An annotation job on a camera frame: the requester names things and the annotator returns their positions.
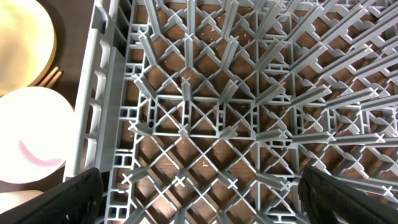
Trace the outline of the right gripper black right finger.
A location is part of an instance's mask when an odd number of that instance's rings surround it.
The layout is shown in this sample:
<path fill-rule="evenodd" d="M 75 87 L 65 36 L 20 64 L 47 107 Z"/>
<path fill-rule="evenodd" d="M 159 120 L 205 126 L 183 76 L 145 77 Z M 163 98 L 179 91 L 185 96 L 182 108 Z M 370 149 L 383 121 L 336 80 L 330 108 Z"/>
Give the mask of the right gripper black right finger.
<path fill-rule="evenodd" d="M 397 210 L 317 168 L 306 166 L 298 195 L 310 223 L 397 223 Z"/>

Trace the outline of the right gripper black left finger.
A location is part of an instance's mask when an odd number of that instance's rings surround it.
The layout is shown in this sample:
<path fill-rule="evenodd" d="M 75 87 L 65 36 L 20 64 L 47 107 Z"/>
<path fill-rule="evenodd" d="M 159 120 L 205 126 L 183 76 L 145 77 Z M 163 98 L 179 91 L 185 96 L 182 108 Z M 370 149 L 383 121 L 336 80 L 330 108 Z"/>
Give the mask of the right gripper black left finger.
<path fill-rule="evenodd" d="M 101 172 L 90 168 L 1 214 L 1 223 L 94 223 L 102 197 Z"/>

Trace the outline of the cream white cup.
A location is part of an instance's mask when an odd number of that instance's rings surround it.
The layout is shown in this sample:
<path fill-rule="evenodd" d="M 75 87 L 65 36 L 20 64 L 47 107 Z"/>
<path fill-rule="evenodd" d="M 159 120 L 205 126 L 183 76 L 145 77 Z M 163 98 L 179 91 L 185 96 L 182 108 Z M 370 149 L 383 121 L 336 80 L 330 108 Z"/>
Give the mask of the cream white cup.
<path fill-rule="evenodd" d="M 39 190 L 23 190 L 0 193 L 0 213 L 4 213 L 14 207 L 17 207 L 41 194 L 43 194 L 43 192 Z"/>

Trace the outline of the pink bowl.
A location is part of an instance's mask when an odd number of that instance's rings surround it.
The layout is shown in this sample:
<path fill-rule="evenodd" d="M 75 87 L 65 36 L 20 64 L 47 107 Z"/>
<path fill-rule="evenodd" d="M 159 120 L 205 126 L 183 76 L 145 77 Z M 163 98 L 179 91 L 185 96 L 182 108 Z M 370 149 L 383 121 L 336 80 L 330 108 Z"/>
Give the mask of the pink bowl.
<path fill-rule="evenodd" d="M 74 111 L 59 93 L 27 87 L 1 98 L 1 180 L 25 184 L 60 168 L 73 152 Z"/>

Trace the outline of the wooden chopstick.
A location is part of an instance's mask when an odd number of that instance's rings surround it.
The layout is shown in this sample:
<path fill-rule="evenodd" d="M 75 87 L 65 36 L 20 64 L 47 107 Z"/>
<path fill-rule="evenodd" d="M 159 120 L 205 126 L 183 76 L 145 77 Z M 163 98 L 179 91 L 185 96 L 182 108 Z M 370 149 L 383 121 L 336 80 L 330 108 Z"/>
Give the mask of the wooden chopstick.
<path fill-rule="evenodd" d="M 52 88 L 54 86 L 54 84 L 56 84 L 56 82 L 58 81 L 58 79 L 63 75 L 63 71 L 59 70 L 56 75 L 54 76 L 54 79 L 49 83 L 48 86 L 46 86 L 46 88 Z"/>
<path fill-rule="evenodd" d="M 59 71 L 59 67 L 58 66 L 54 67 L 48 74 L 46 74 L 44 79 L 37 86 L 41 86 L 41 87 L 48 86 L 49 83 L 54 79 L 54 76 L 56 75 L 56 73 L 58 71 Z"/>

